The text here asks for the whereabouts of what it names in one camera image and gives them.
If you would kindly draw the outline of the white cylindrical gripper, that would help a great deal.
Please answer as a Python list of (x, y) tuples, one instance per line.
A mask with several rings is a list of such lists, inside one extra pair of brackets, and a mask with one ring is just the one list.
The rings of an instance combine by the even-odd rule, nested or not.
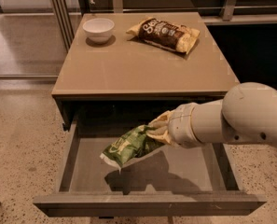
[(192, 114), (197, 106), (188, 103), (178, 106), (173, 112), (165, 111), (148, 123), (155, 129), (148, 130), (146, 135), (172, 147), (175, 143), (183, 148), (203, 147), (204, 143), (194, 134), (192, 126)]

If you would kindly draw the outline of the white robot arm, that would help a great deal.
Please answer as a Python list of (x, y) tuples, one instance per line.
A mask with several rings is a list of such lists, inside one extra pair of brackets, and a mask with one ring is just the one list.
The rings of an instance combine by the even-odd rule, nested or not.
[(166, 111), (149, 127), (149, 137), (171, 146), (223, 143), (277, 148), (277, 90), (260, 83), (242, 83), (221, 100), (182, 104)]

